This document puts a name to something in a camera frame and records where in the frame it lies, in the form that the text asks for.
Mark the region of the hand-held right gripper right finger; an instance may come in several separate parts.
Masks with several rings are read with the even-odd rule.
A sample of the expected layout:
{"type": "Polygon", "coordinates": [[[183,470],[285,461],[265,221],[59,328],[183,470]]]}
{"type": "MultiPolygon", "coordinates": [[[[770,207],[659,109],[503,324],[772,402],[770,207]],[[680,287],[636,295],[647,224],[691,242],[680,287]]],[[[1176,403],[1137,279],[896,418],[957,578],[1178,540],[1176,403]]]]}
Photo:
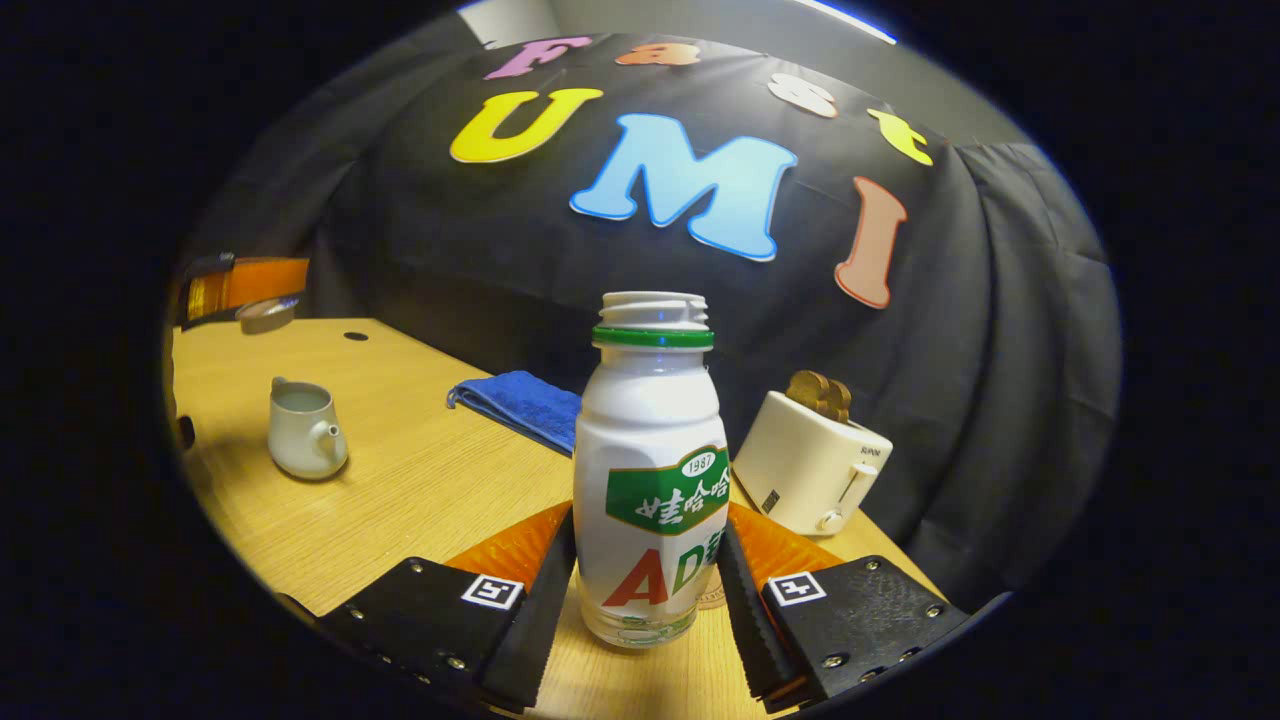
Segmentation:
{"type": "Polygon", "coordinates": [[[864,694],[972,621],[886,556],[840,559],[740,503],[718,569],[748,688],[772,714],[864,694]]]}

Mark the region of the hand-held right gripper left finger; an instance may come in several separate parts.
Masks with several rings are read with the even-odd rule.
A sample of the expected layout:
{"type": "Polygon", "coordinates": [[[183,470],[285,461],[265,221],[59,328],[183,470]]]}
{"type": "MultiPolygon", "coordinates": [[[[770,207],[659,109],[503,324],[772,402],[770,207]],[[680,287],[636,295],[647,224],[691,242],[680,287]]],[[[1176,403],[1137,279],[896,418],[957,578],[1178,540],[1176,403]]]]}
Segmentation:
{"type": "Polygon", "coordinates": [[[520,714],[538,702],[575,562],[561,502],[444,562],[401,560],[316,626],[433,694],[520,714]]]}

